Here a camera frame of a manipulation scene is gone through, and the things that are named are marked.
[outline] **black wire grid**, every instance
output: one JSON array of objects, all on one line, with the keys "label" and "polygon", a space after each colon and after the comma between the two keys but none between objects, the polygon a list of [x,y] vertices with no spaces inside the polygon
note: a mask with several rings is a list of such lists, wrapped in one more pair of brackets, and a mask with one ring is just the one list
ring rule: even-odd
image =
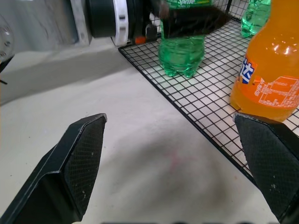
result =
[{"label": "black wire grid", "polygon": [[[215,0],[219,8],[234,16],[223,28],[206,36],[205,59],[192,78],[182,74],[168,77],[158,59],[161,39],[144,45],[126,46],[119,51],[125,58],[225,155],[254,184],[249,171],[233,114],[229,95],[250,39],[243,38],[240,18],[247,2]],[[299,110],[285,121],[299,135]]]}]

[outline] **orange soda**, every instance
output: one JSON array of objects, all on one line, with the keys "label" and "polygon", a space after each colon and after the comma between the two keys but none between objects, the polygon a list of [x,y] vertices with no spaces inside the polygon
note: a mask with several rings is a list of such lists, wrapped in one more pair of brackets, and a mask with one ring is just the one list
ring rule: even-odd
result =
[{"label": "orange soda", "polygon": [[299,0],[272,0],[230,96],[236,110],[284,121],[299,105]]}]

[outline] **bottle label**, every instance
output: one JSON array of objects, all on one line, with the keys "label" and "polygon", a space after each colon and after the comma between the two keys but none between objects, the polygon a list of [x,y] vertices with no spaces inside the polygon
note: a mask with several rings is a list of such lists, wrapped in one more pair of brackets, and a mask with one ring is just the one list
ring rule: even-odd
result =
[{"label": "bottle label", "polygon": [[291,76],[279,77],[268,83],[253,73],[257,65],[245,56],[238,77],[241,93],[251,101],[272,108],[293,109],[299,105],[299,79]]},{"label": "bottle label", "polygon": [[168,3],[177,4],[178,7],[192,7],[200,5],[210,5],[212,0],[167,0]]}]

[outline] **orange liquid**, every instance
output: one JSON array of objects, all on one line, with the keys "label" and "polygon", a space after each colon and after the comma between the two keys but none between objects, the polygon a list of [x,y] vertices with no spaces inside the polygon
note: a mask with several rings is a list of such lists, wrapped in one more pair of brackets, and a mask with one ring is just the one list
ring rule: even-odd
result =
[{"label": "orange liquid", "polygon": [[298,13],[299,0],[272,0],[270,18],[252,38],[246,53],[250,61],[256,64],[255,70],[248,84],[237,79],[231,92],[230,103],[235,109],[277,121],[284,121],[296,109],[261,104],[243,93],[245,88],[256,84],[256,77],[261,77],[267,83],[282,76],[299,79]]}]

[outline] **white table surface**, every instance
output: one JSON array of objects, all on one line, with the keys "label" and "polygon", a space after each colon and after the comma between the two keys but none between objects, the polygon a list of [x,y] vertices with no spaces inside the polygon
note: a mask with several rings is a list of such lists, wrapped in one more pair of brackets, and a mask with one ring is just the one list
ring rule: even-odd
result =
[{"label": "white table surface", "polygon": [[1,78],[0,215],[69,124],[106,113],[83,224],[277,222],[261,192],[109,39],[17,55]]}]

